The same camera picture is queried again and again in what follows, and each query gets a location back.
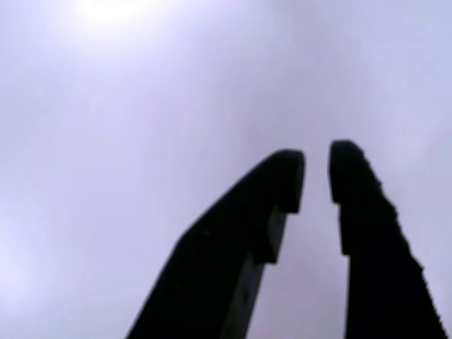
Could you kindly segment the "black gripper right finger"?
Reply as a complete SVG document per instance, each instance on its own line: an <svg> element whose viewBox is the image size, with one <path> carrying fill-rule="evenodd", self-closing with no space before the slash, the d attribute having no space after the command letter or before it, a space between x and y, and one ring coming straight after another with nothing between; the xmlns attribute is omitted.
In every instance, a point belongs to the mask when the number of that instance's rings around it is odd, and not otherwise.
<svg viewBox="0 0 452 339"><path fill-rule="evenodd" d="M334 140L328 176L349 259L345 338L447 338L423 267L363 150Z"/></svg>

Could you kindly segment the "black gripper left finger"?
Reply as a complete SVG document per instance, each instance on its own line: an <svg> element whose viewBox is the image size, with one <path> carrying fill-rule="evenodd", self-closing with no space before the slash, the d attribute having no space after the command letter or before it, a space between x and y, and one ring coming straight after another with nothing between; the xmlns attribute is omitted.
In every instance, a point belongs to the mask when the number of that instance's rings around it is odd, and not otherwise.
<svg viewBox="0 0 452 339"><path fill-rule="evenodd" d="M305 156L277 150L179 238L129 338L245 338L263 272L299 212Z"/></svg>

